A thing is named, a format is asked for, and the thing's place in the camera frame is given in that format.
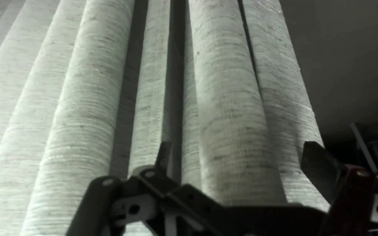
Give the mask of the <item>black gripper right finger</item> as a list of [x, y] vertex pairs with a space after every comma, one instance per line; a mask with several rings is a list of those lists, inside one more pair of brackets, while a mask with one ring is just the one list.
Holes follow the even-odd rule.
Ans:
[[331, 205], [319, 236], [368, 236], [377, 180], [316, 142], [305, 143], [301, 168]]

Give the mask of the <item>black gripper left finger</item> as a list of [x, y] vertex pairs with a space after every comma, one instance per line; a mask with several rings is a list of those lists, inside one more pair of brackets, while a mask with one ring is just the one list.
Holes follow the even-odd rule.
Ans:
[[122, 181], [97, 178], [89, 185], [66, 236], [125, 236], [133, 223], [154, 236], [173, 236], [176, 226], [165, 208], [167, 193], [179, 187], [167, 176], [171, 143], [163, 142], [154, 166], [139, 167]]

